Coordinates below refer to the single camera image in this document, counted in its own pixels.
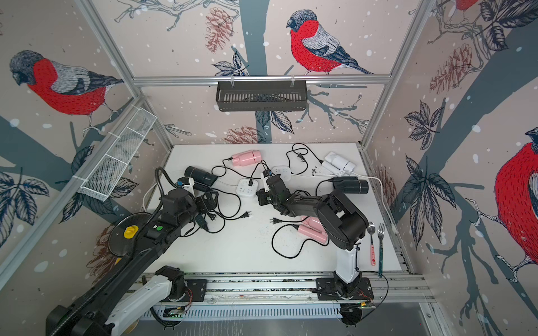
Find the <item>white folded blow dryer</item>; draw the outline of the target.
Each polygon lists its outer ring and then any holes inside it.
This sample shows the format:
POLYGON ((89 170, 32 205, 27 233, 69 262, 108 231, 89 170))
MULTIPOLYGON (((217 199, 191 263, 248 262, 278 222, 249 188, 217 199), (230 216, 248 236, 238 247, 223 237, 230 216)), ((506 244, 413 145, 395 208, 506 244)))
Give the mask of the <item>white folded blow dryer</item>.
POLYGON ((353 172, 356 168, 354 162, 349 161, 343 156, 330 152, 322 161, 322 166, 333 174, 341 172, 353 172))

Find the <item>black metal wall shelf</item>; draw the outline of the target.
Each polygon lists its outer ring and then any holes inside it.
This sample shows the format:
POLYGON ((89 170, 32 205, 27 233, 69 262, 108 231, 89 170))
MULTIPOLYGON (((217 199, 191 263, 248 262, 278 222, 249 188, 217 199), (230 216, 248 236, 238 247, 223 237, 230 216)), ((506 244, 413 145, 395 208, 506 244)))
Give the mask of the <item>black metal wall shelf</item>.
POLYGON ((220 82, 216 103, 222 112, 303 111, 308 107, 305 81, 220 82))

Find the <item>pink blow dryer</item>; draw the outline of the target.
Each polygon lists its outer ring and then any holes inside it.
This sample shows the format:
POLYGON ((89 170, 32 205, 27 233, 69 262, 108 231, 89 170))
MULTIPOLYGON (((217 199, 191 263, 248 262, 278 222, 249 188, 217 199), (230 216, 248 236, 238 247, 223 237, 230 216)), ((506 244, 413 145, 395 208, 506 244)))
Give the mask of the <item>pink blow dryer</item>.
POLYGON ((234 167, 246 167, 256 165, 262 161, 260 151, 245 151, 232 156, 232 165, 234 167))
POLYGON ((304 217, 298 227, 298 232, 320 244, 326 244, 329 237, 320 220, 315 217, 304 217))

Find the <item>dark folded blow dryer left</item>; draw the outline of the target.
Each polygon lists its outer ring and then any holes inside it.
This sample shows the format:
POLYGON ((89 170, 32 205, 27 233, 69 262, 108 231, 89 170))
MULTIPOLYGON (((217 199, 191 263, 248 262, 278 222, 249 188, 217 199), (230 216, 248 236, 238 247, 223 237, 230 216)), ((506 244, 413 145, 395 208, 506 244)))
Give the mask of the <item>dark folded blow dryer left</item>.
POLYGON ((210 172, 206 172, 203 169, 188 166, 184 172, 186 177, 193 178, 194 182, 204 186, 213 186, 218 177, 210 172))

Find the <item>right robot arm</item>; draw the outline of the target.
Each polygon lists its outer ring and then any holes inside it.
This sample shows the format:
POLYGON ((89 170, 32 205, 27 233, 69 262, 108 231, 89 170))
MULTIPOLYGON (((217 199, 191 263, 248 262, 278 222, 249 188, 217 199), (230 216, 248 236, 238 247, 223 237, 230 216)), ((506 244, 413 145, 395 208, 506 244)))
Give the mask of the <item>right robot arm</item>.
POLYGON ((359 292, 361 272, 358 243, 367 233, 368 220, 340 190, 321 196, 297 195, 289 191, 279 175, 263 177, 259 200, 271 204, 283 216, 313 217, 337 247, 334 281, 336 293, 350 299, 359 292))

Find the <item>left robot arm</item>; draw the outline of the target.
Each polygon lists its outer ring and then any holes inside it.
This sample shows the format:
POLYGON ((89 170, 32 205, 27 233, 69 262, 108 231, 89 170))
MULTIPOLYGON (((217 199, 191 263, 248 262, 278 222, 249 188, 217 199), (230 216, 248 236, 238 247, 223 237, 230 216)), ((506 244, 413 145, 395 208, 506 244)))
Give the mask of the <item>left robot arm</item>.
POLYGON ((46 319, 47 335, 122 335, 162 300, 181 300, 191 292, 184 272, 164 266, 132 295, 127 291, 144 271, 181 236, 189 223, 201 225, 217 208, 217 196, 194 197, 174 188, 161 197, 154 213, 140 212, 122 220, 109 237, 110 252, 119 261, 68 307, 58 305, 46 319))

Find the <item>yellow pot with lid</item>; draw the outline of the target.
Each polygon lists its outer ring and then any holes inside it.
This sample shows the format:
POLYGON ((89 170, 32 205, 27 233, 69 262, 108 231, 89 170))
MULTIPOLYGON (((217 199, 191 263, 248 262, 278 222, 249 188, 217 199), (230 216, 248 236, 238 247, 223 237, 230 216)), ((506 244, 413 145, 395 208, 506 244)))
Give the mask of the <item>yellow pot with lid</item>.
POLYGON ((113 255, 113 266, 126 256, 147 252, 147 249, 137 250, 137 237, 150 217, 150 213, 139 212, 125 217, 114 227, 107 241, 109 252, 113 255))

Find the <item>pink folded blow dryer front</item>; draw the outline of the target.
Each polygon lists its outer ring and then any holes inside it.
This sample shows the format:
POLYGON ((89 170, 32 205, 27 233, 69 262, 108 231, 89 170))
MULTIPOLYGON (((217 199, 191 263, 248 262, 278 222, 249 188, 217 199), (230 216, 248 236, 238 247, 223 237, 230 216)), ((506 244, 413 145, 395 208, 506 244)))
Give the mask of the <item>pink folded blow dryer front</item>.
POLYGON ((304 217, 298 227, 298 232, 320 244, 326 244, 329 237, 320 220, 315 217, 304 217))

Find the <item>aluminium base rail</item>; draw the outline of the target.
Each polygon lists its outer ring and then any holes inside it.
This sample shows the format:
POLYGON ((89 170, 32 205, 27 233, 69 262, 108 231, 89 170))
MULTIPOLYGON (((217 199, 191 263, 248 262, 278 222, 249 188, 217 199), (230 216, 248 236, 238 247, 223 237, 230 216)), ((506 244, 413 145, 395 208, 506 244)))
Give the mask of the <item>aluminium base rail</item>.
MULTIPOLYGON (((369 280, 364 300, 375 303, 425 303, 435 298, 425 278, 419 274, 391 271, 382 277, 363 271, 369 280)), ((205 280, 204 304, 310 304, 323 294, 335 293, 331 272, 291 273, 187 273, 187 281, 205 280)))

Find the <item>dark blow dryer right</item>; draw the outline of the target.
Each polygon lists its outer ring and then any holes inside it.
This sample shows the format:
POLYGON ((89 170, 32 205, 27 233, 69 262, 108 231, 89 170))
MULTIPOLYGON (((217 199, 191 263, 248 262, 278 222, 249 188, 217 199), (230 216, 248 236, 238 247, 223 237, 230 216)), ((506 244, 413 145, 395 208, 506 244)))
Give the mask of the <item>dark blow dryer right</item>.
POLYGON ((335 190, 346 194, 364 195, 369 192, 368 181, 359 180, 356 176, 337 176, 329 181, 335 190))

